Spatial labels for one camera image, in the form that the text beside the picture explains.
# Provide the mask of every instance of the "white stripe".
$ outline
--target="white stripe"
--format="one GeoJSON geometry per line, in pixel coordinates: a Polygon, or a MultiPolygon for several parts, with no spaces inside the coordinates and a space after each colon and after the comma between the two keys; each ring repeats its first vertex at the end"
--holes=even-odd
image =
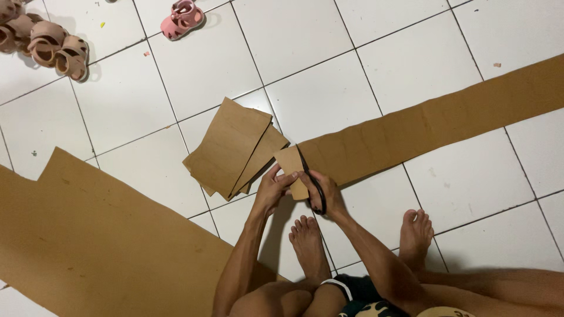
{"type": "Polygon", "coordinates": [[[325,280],[325,281],[321,282],[320,285],[323,285],[323,284],[325,284],[325,283],[337,284],[337,285],[342,286],[342,287],[345,289],[345,291],[347,292],[347,296],[349,297],[349,301],[350,301],[350,302],[353,301],[353,296],[351,295],[351,291],[349,290],[349,288],[347,287],[347,285],[343,284],[342,282],[339,282],[338,280],[334,280],[334,279],[325,280]]]}

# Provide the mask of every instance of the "person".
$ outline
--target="person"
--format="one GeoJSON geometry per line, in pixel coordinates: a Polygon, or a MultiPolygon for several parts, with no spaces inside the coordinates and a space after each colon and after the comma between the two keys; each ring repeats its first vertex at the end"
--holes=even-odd
{"type": "Polygon", "coordinates": [[[276,164],[261,180],[254,205],[217,284],[214,317],[489,317],[564,316],[564,274],[532,269],[499,269],[471,274],[425,270],[434,235],[429,215],[408,210],[400,230],[399,256],[349,215],[328,176],[314,170],[327,201],[327,216],[345,233],[367,268],[355,278],[331,271],[313,217],[301,216],[289,233],[305,278],[276,281],[249,292],[265,224],[297,178],[321,207],[319,193],[304,172],[276,176],[276,164]]]}

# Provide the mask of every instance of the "beige sandal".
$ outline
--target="beige sandal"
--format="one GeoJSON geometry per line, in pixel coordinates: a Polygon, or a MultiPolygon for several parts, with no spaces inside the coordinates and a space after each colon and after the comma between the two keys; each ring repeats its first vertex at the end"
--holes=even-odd
{"type": "Polygon", "coordinates": [[[22,6],[21,0],[0,0],[0,23],[17,18],[22,6]]]}
{"type": "Polygon", "coordinates": [[[63,46],[68,33],[58,24],[41,21],[33,28],[31,43],[28,46],[33,60],[44,67],[55,66],[55,53],[63,46]]]}
{"type": "Polygon", "coordinates": [[[80,37],[70,35],[64,40],[63,47],[55,53],[56,69],[74,81],[83,81],[88,75],[88,44],[80,37]]]}
{"type": "Polygon", "coordinates": [[[26,14],[0,25],[0,52],[12,53],[18,50],[25,56],[30,57],[31,53],[28,50],[29,36],[33,26],[40,21],[43,21],[40,16],[26,14]]]}

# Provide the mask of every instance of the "sandal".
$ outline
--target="sandal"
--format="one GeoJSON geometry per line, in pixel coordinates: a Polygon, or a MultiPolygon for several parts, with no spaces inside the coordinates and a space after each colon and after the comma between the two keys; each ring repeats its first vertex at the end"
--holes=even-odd
{"type": "Polygon", "coordinates": [[[61,49],[67,36],[67,31],[58,24],[38,22],[32,28],[31,43],[28,46],[33,60],[41,66],[54,67],[55,53],[61,49]]]}
{"type": "Polygon", "coordinates": [[[25,56],[30,57],[31,53],[28,50],[29,36],[33,26],[40,21],[43,21],[40,16],[26,14],[0,25],[0,52],[12,53],[18,50],[25,56]]]}
{"type": "Polygon", "coordinates": [[[0,0],[0,23],[17,18],[22,6],[21,0],[0,0]]]}
{"type": "Polygon", "coordinates": [[[72,80],[81,82],[87,75],[88,44],[80,37],[65,37],[63,47],[55,53],[56,70],[72,80]]]}
{"type": "Polygon", "coordinates": [[[189,30],[197,28],[204,21],[202,9],[192,0],[180,0],[173,4],[172,14],[161,23],[161,31],[171,41],[180,39],[189,30]]]}

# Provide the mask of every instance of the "hand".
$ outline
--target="hand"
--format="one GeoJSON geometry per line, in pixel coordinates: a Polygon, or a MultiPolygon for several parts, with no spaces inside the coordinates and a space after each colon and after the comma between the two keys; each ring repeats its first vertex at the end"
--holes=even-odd
{"type": "MultiPolygon", "coordinates": [[[[321,197],[319,196],[319,191],[305,172],[300,171],[298,172],[298,174],[302,183],[310,192],[310,200],[312,205],[311,207],[317,207],[319,210],[321,210],[321,197]]],[[[348,216],[349,212],[347,212],[345,202],[343,201],[343,196],[341,196],[341,191],[337,188],[335,181],[330,179],[329,176],[323,175],[318,171],[310,170],[310,174],[312,177],[318,180],[321,188],[323,189],[327,203],[327,216],[334,221],[336,220],[336,218],[348,216]]]]}
{"type": "Polygon", "coordinates": [[[288,186],[298,179],[298,173],[276,176],[279,170],[280,165],[276,163],[262,177],[261,184],[258,186],[257,197],[254,199],[253,211],[265,212],[268,217],[274,213],[280,198],[291,194],[288,186]]]}

